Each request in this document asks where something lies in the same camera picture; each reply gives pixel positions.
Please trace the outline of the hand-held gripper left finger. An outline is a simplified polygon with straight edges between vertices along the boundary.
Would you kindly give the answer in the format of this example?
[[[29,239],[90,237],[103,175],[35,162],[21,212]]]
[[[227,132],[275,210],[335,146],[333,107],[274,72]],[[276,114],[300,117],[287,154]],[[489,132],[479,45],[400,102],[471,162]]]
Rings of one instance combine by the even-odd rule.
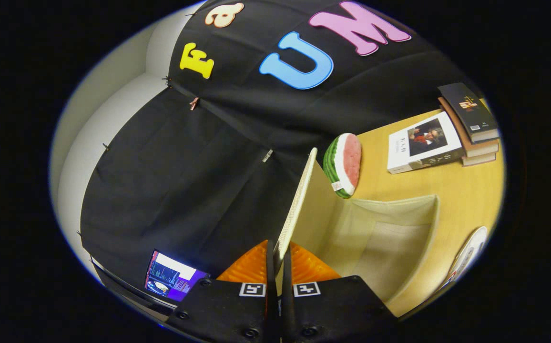
[[[166,328],[200,343],[275,343],[277,283],[273,241],[259,248],[262,282],[202,279],[169,315]]]

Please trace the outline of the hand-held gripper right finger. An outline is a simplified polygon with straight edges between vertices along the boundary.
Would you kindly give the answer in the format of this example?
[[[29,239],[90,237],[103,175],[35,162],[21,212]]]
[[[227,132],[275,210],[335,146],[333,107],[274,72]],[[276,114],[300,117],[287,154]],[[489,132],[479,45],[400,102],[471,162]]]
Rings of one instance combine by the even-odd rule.
[[[283,259],[284,343],[376,343],[397,317],[358,275],[341,277],[299,244]]]

